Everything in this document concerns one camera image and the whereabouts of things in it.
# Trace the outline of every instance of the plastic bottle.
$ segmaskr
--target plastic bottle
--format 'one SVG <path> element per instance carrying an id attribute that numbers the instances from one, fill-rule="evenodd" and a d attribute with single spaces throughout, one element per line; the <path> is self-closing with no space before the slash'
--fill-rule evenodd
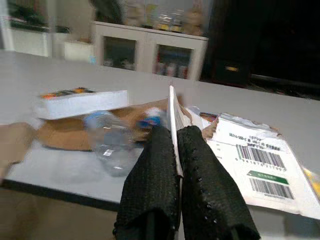
<path id="1" fill-rule="evenodd" d="M 96 111 L 84 118 L 91 148 L 113 177 L 126 176 L 137 158 L 131 130 L 109 111 Z"/>

